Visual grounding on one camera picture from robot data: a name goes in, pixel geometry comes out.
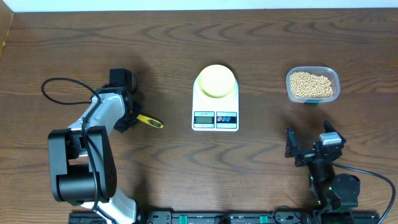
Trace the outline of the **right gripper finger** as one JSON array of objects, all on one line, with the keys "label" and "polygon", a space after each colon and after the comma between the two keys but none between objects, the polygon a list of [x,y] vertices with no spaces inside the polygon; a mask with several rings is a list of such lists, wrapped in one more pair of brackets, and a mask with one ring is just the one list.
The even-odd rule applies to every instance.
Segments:
[{"label": "right gripper finger", "polygon": [[328,120],[325,120],[325,122],[323,123],[323,127],[326,133],[336,133],[337,135],[339,135],[338,131],[332,126],[332,124]]},{"label": "right gripper finger", "polygon": [[295,140],[295,134],[290,127],[287,127],[285,132],[287,136],[286,146],[285,146],[285,157],[286,158],[295,157],[299,153],[299,147]]}]

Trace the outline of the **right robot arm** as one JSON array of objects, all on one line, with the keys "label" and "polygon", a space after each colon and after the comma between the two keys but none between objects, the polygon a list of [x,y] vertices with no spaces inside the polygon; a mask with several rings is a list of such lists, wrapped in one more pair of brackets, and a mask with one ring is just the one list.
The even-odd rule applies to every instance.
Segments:
[{"label": "right robot arm", "polygon": [[295,167],[308,167],[310,191],[319,203],[319,208],[303,216],[304,223],[354,222],[354,218],[336,215],[327,218],[327,213],[350,213],[358,206],[360,180],[350,174],[335,174],[333,162],[342,155],[346,139],[331,125],[324,122],[325,132],[311,149],[301,150],[293,130],[286,129],[285,157],[295,159]]}]

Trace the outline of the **yellow measuring scoop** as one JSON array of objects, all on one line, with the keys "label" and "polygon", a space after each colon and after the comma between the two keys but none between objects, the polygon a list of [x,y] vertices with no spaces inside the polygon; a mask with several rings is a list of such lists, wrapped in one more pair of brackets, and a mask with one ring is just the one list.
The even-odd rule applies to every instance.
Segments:
[{"label": "yellow measuring scoop", "polygon": [[148,124],[149,126],[155,127],[155,128],[163,128],[164,125],[161,121],[151,118],[150,116],[146,116],[143,114],[139,114],[137,116],[137,119],[145,124]]}]

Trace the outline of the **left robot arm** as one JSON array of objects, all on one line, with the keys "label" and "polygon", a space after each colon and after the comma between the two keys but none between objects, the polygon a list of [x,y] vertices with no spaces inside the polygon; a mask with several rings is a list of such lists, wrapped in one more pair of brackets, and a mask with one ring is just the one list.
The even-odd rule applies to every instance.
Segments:
[{"label": "left robot arm", "polygon": [[106,85],[94,91],[89,107],[66,129],[48,136],[50,180],[58,202],[89,208],[107,223],[146,223],[135,200],[118,188],[109,142],[112,130],[123,132],[134,120],[135,90]]}]

